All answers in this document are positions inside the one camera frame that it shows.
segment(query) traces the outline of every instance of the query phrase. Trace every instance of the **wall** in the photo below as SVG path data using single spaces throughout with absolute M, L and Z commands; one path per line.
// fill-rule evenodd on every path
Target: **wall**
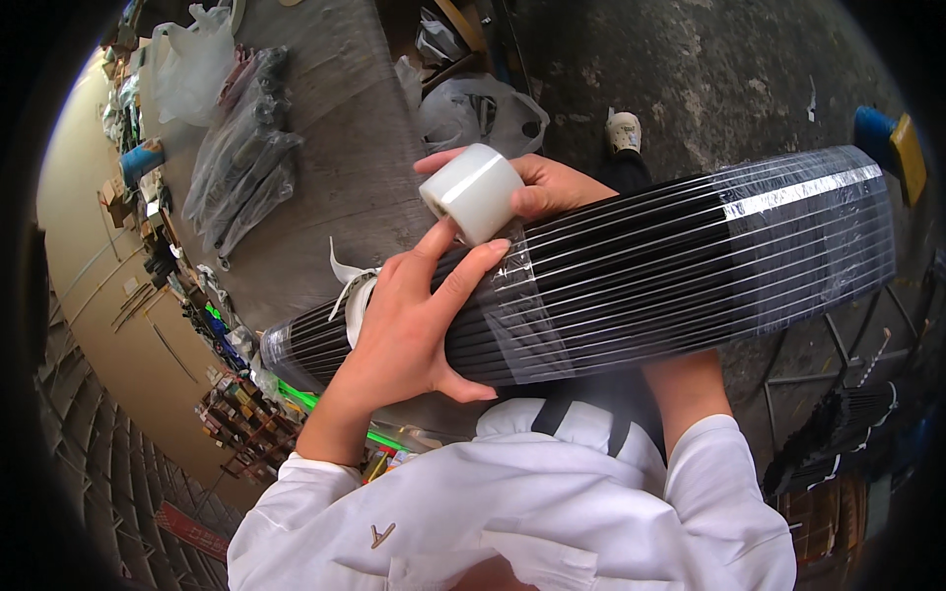
M 110 325 L 125 302 L 123 285 L 132 277 L 149 281 L 134 231 L 121 234 L 96 191 L 117 172 L 114 148 L 102 133 L 101 107 L 110 84 L 96 52 L 73 88 L 46 150 L 37 195 L 37 217 L 46 230 L 52 286 L 79 346 L 102 384 L 141 430 L 203 486 L 213 484 L 231 452 L 201 432 L 194 405 L 209 388 L 207 366 L 216 357 L 181 316 L 171 294 L 154 304 L 149 317 L 198 379 L 194 383 L 165 349 L 141 311 L 115 333 Z M 114 239 L 115 253 L 108 246 Z M 223 477 L 218 494 L 246 510 L 262 488 Z

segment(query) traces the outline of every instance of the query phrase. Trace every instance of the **white shoe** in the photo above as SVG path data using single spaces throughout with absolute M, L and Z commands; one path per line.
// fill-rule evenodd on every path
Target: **white shoe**
M 614 113 L 614 108 L 607 111 L 607 122 L 604 123 L 604 137 L 607 139 L 611 153 L 616 154 L 623 149 L 633 149 L 640 154 L 640 121 L 638 116 L 627 111 Z

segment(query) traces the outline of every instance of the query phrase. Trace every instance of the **concrete floor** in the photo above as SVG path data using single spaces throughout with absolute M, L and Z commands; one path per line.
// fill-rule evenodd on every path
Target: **concrete floor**
M 552 123 L 545 154 L 593 173 L 608 107 L 637 113 L 654 181 L 813 148 L 849 144 L 859 105 L 892 116 L 902 100 L 879 60 L 841 8 L 815 0 L 517 0 L 509 2 L 533 95 Z M 815 86 L 815 121 L 807 107 Z M 931 199 L 908 211 L 888 178 L 896 211 L 898 295 L 908 310 L 936 246 Z M 832 313 L 847 343 L 867 301 Z M 909 341 L 884 297 L 856 355 Z M 762 389 L 777 335 L 721 350 L 727 393 L 761 478 L 772 459 Z M 774 375 L 836 370 L 824 322 L 791 328 Z M 871 380 L 895 373 L 879 364 Z M 857 383 L 859 374 L 850 381 Z M 830 381 L 773 389 L 776 439 L 808 418 Z

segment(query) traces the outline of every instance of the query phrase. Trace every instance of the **bundle of pipes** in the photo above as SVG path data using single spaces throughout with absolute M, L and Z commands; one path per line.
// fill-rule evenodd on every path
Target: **bundle of pipes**
M 592 203 L 513 231 L 450 325 L 447 360 L 501 386 L 595 374 L 778 331 L 895 274 L 880 168 L 789 154 Z M 436 289 L 464 256 L 442 257 Z M 266 332 L 267 367 L 326 384 L 350 351 L 333 304 Z
M 883 382 L 829 393 L 765 470 L 767 496 L 810 489 L 862 462 L 877 427 L 898 405 L 897 387 Z

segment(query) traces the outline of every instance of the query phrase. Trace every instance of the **black pants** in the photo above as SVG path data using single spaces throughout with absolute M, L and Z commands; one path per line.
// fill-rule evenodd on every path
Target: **black pants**
M 636 151 L 624 149 L 607 158 L 595 178 L 622 195 L 639 191 L 652 183 L 650 171 Z M 588 403 L 614 416 L 608 454 L 621 451 L 631 423 L 637 423 L 650 436 L 664 462 L 663 424 L 657 401 L 640 368 L 585 375 L 570 379 L 498 388 L 499 400 L 510 398 L 545 398 L 532 430 L 553 435 L 573 401 Z

